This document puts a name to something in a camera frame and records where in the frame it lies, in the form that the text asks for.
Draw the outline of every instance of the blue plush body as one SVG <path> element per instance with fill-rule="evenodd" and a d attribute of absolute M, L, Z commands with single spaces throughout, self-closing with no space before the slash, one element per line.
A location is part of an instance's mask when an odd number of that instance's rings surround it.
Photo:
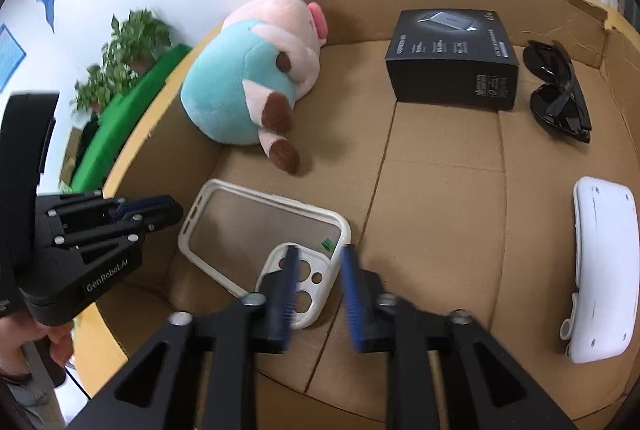
<path fill-rule="evenodd" d="M 242 20 L 225 28 L 202 50 L 182 85 L 180 100 L 191 121 L 211 139 L 231 145 L 258 143 L 242 80 L 252 80 L 287 97 L 296 87 L 276 68 L 278 49 L 251 31 L 259 20 Z"/>

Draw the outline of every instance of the potted plant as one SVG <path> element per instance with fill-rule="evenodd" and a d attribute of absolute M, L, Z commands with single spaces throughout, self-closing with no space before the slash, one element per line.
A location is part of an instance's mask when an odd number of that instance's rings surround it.
<path fill-rule="evenodd" d="M 85 83 L 76 81 L 76 111 L 100 112 L 109 104 L 114 93 L 110 82 L 98 64 L 90 65 L 87 69 L 88 78 Z"/>
<path fill-rule="evenodd" d="M 102 53 L 102 70 L 114 94 L 127 94 L 138 81 L 135 71 L 116 59 L 115 52 L 111 49 Z"/>
<path fill-rule="evenodd" d="M 151 11 L 131 10 L 122 23 L 111 19 L 111 41 L 102 46 L 103 59 L 124 64 L 142 76 L 156 63 L 158 48 L 170 48 L 169 27 Z"/>

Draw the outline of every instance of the black product box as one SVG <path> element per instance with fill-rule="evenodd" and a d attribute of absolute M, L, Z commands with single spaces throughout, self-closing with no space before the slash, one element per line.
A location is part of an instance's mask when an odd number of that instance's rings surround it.
<path fill-rule="evenodd" d="M 495 12 L 405 10 L 385 61 L 399 102 L 513 109 L 518 60 Z"/>

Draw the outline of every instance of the human hand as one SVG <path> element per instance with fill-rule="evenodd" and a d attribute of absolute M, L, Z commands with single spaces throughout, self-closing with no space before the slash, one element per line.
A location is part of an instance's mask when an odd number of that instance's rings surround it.
<path fill-rule="evenodd" d="M 0 318 L 0 374 L 29 374 L 21 347 L 28 342 L 42 340 L 45 336 L 51 340 L 51 359 L 58 365 L 65 366 L 74 353 L 72 327 L 71 322 L 60 327 L 44 326 L 36 322 L 26 309 Z"/>

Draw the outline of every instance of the sunglasses temple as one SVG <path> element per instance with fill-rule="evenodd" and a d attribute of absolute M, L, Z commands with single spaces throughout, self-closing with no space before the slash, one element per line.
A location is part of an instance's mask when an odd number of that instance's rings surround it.
<path fill-rule="evenodd" d="M 582 94 L 582 88 L 578 83 L 574 89 L 575 106 L 578 109 L 578 118 L 580 119 L 580 126 L 587 131 L 591 131 L 591 118 L 589 117 L 589 110 L 587 109 L 587 102 L 584 100 Z"/>
<path fill-rule="evenodd" d="M 546 114 L 548 114 L 552 118 L 558 118 L 558 116 L 564 109 L 565 105 L 571 98 L 571 95 L 574 92 L 574 88 L 575 88 L 575 78 L 572 78 L 571 83 L 569 84 L 569 87 L 567 87 L 567 89 L 565 89 L 564 92 L 558 98 L 556 98 L 553 102 L 551 102 L 551 104 L 546 108 Z"/>

